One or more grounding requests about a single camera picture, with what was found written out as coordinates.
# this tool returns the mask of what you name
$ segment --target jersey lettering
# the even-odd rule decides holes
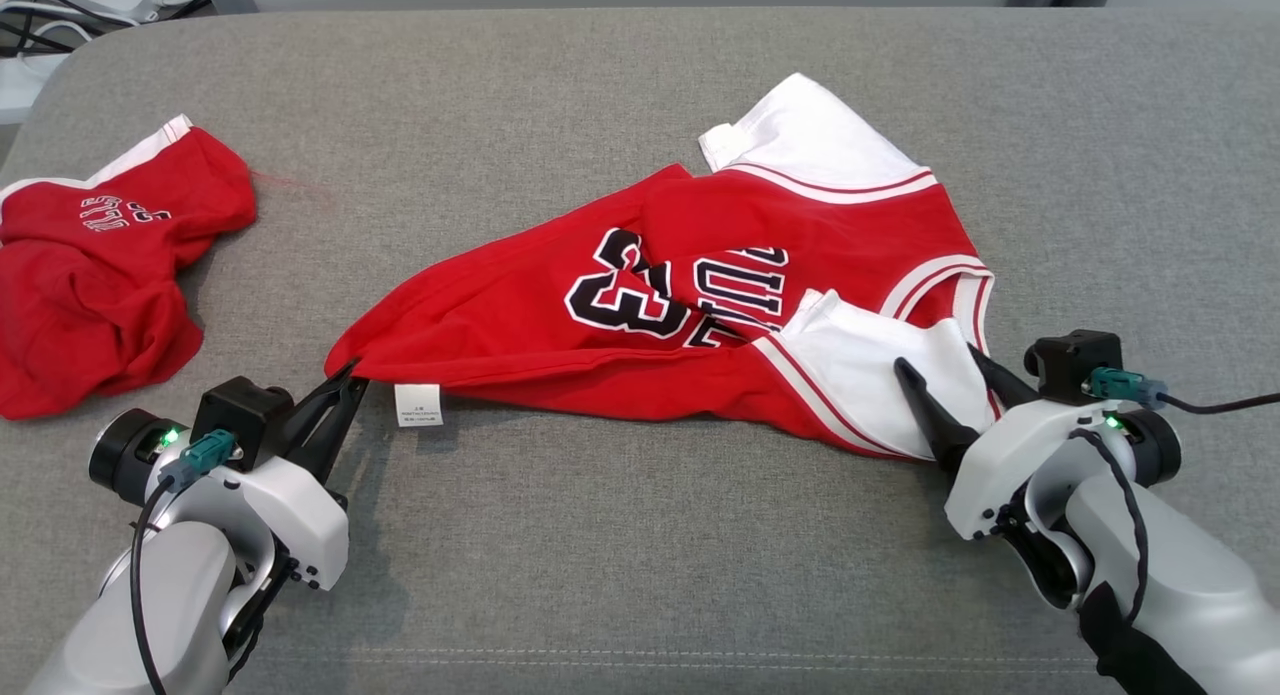
[[[749,308],[762,308],[769,315],[782,315],[782,284],[786,276],[777,273],[759,273],[717,262],[713,259],[699,259],[694,266],[694,284],[708,298],[727,300],[731,303]]]
[[[84,211],[79,212],[81,225],[87,227],[95,233],[104,233],[105,230],[115,230],[119,227],[128,227],[129,220],[124,218],[124,212],[120,209],[120,198],[114,198],[110,195],[100,195],[96,198],[83,198],[81,200],[81,207]],[[173,215],[169,211],[156,211],[148,212],[146,207],[140,206],[140,204],[127,204],[125,206],[129,211],[129,216],[133,221],[156,221],[156,220],[169,220]],[[86,218],[100,215],[100,218]]]
[[[741,248],[733,250],[733,252],[740,253],[740,256],[758,259],[760,262],[771,262],[771,265],[786,265],[788,261],[787,252],[782,248]]]
[[[611,271],[573,282],[564,294],[573,320],[603,330],[644,332],[663,340],[685,326],[689,308],[671,300],[671,268],[649,268],[640,252],[640,236],[614,227],[595,250],[595,261]],[[621,285],[625,273],[643,276],[650,291]]]
[[[686,348],[718,348],[728,340],[741,340],[741,335],[721,325],[716,317],[703,316],[696,329],[685,340]]]
[[[773,323],[765,323],[759,317],[736,311],[736,308],[727,308],[713,300],[698,298],[698,308],[712,317],[718,317],[719,320],[728,323],[741,323],[742,325],[759,326],[760,330],[768,332],[782,330],[781,326],[777,326]]]

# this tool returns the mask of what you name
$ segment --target care label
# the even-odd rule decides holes
[[[396,385],[396,416],[402,427],[444,425],[439,385]]]

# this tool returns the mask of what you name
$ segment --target gray cushion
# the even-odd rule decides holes
[[[1280,389],[1280,24],[1236,13],[435,12],[234,17],[87,45],[0,180],[86,177],[175,113],[256,170],[260,220],[180,276],[205,326],[172,381],[0,422],[0,690],[127,547],[88,481],[131,407],[189,420],[234,375],[302,394],[393,285],[681,161],[792,70],[933,166],[997,285],[1007,363],[1115,330],[1193,401]],[[351,563],[291,586],[233,692],[1115,692],[1016,558],[961,541],[932,467],[745,422],[370,390],[330,485]],[[1157,493],[1280,595],[1275,411],[1171,420]]]

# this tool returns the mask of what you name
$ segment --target black cable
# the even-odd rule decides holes
[[[0,22],[0,29],[6,31],[6,33],[22,35],[22,29],[9,26],[8,22]],[[74,47],[67,44],[59,44],[58,40],[46,38],[44,35],[27,35],[32,44],[45,45],[46,49],[55,49],[59,52],[72,52]]]
[[[1115,453],[1102,442],[1102,436],[1083,427],[1073,430],[1068,439],[1071,440],[1075,436],[1092,444],[1093,449],[1107,463],[1107,467],[1111,468],[1111,476],[1116,477],[1116,484],[1120,485],[1120,490],[1124,493],[1124,507],[1129,511],[1129,517],[1133,518],[1133,540],[1138,545],[1138,587],[1133,591],[1133,608],[1129,608],[1129,614],[1124,618],[1125,625],[1133,625],[1133,621],[1138,618],[1139,609],[1142,609],[1142,600],[1147,596],[1147,568],[1149,567],[1147,522],[1143,521],[1142,511],[1138,509],[1138,499],[1133,494],[1133,485],[1129,484],[1129,477],[1125,477]]]
[[[1230,403],[1221,404],[1190,404],[1185,401],[1175,398],[1175,395],[1170,395],[1169,393],[1156,393],[1156,399],[1174,404],[1175,408],[1189,413],[1225,413],[1256,408],[1258,404],[1280,403],[1280,393],[1257,395],[1257,398],[1244,398],[1243,401],[1233,401]]]
[[[27,45],[27,47],[15,49],[13,45],[0,45],[0,58],[17,58],[18,52],[22,54],[67,54],[65,49],[37,49],[36,45]]]
[[[248,663],[250,654],[253,653],[253,648],[257,648],[257,634],[259,632],[262,632],[262,621],[259,621],[257,627],[253,628],[253,635],[248,636],[248,644],[244,645],[243,653],[241,653],[239,659],[236,660],[236,664],[232,667],[232,672],[227,677],[227,682],[230,682],[230,681],[236,680],[236,673],[238,673],[241,671],[241,668],[243,668],[244,664]]]
[[[142,536],[151,525],[151,513],[160,503],[160,498],[173,485],[173,476],[161,477],[147,503],[142,506],[142,515],[138,516],[138,525],[133,530],[133,549],[129,552],[129,602],[133,605],[133,636],[138,641],[138,654],[142,655],[142,669],[147,671],[147,681],[155,695],[166,695],[164,682],[160,682],[160,673],[156,672],[156,662],[151,655],[151,641],[147,641],[147,626],[142,622]]]
[[[35,18],[36,18],[36,10],[31,10],[31,8],[28,8],[27,19],[22,22],[22,35],[18,35],[19,51],[20,49],[23,49],[23,45],[27,45],[27,36],[31,35],[31,24]]]
[[[165,17],[164,20],[165,22],[169,22],[169,20],[182,20],[183,17],[192,15],[192,13],[196,13],[197,10],[200,10],[200,8],[206,6],[210,3],[214,3],[214,1],[211,1],[211,0],[193,0],[191,3],[184,4],[184,6],[180,6],[178,12],[173,13],[173,15]]]
[[[115,19],[111,19],[111,17],[105,17],[105,15],[100,15],[96,12],[86,10],[86,8],[78,6],[78,4],[73,3],[73,1],[69,1],[69,0],[55,0],[55,1],[63,3],[63,4],[65,4],[65,6],[72,8],[72,10],[77,10],[77,12],[83,13],[83,15],[92,17],[93,20],[106,22],[106,24],[109,24],[109,26],[124,26],[124,28],[131,28],[131,26],[128,24],[128,22],[115,20]]]
[[[67,20],[69,17],[69,15],[59,15],[59,13],[55,12],[32,12],[32,13],[33,15],[40,17],[41,20]],[[77,24],[81,26],[81,28],[86,31],[86,33],[95,36],[95,38],[101,38],[101,36],[106,33],[105,29],[97,29],[95,28],[95,26],[84,24],[84,22],[77,22]]]

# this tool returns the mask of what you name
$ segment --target basketball jersey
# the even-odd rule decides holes
[[[174,274],[253,218],[244,161],[187,116],[87,180],[0,189],[0,417],[178,372],[202,334]]]
[[[712,175],[668,166],[426,268],[326,370],[928,459],[893,375],[909,357],[957,420],[992,422],[968,352],[992,275],[928,168],[800,74],[699,142]]]

